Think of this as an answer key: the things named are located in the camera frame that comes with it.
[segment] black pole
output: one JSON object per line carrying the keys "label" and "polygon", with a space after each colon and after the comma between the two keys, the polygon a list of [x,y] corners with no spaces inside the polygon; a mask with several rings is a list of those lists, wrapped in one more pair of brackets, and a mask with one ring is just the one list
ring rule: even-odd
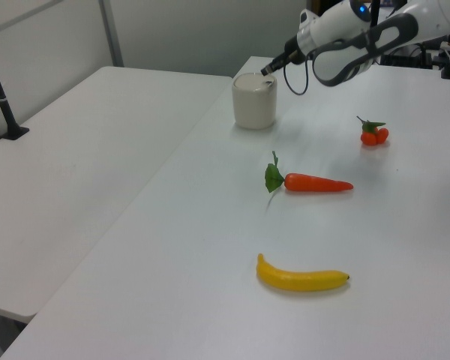
{"label": "black pole", "polygon": [[3,116],[8,126],[8,132],[2,136],[4,139],[16,140],[23,134],[29,132],[28,128],[20,127],[15,121],[14,114],[12,113],[10,104],[8,103],[7,97],[5,96],[5,92],[3,91],[1,82],[0,82],[0,109],[1,112],[3,113]]}
{"label": "black pole", "polygon": [[370,15],[372,17],[372,22],[370,23],[371,28],[377,26],[379,11],[380,11],[380,0],[372,0],[370,8]]}

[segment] white wall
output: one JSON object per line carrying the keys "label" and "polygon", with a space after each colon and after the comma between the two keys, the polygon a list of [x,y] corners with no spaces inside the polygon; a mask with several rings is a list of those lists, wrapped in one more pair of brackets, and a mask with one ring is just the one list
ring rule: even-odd
{"label": "white wall", "polygon": [[111,64],[97,0],[64,0],[0,31],[0,80],[19,124]]}
{"label": "white wall", "polygon": [[276,56],[307,0],[107,0],[124,65],[234,76],[250,56]]}

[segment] small orange tomato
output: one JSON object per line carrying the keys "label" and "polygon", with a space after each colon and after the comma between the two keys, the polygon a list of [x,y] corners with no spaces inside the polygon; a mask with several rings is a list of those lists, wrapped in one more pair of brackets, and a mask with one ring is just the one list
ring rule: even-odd
{"label": "small orange tomato", "polygon": [[376,143],[377,144],[383,144],[387,137],[389,137],[389,131],[385,128],[382,128],[378,130],[378,134],[376,135]]}
{"label": "small orange tomato", "polygon": [[375,146],[377,144],[377,137],[374,133],[363,133],[360,136],[360,140],[366,145],[366,146]]}

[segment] plastic vegetable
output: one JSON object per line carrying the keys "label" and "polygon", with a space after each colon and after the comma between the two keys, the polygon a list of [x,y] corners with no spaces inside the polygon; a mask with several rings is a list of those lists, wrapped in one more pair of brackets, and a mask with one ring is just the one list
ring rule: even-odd
{"label": "plastic vegetable", "polygon": [[378,130],[379,126],[383,126],[385,122],[370,122],[362,120],[357,116],[358,120],[361,121],[361,136],[360,140],[366,146],[375,146],[377,144],[383,144],[387,137],[389,137],[389,131],[384,127]]}
{"label": "plastic vegetable", "polygon": [[280,270],[266,262],[261,253],[257,258],[256,274],[272,287],[291,291],[330,290],[341,287],[350,279],[348,274],[337,270],[313,272]]}
{"label": "plastic vegetable", "polygon": [[284,178],[278,171],[278,157],[275,151],[271,153],[273,154],[274,164],[269,163],[265,171],[265,186],[269,193],[279,188],[283,183],[285,183],[285,188],[290,191],[335,192],[353,189],[353,185],[349,182],[319,178],[305,174],[295,174],[293,172]]}

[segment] carrot leaves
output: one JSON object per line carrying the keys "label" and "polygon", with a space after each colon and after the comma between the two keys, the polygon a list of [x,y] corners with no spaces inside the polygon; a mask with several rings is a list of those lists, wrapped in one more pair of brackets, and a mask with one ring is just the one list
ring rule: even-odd
{"label": "carrot leaves", "polygon": [[275,151],[272,151],[271,153],[273,154],[274,163],[269,163],[265,170],[265,186],[269,193],[278,189],[285,181],[277,168],[278,157],[275,154]]}

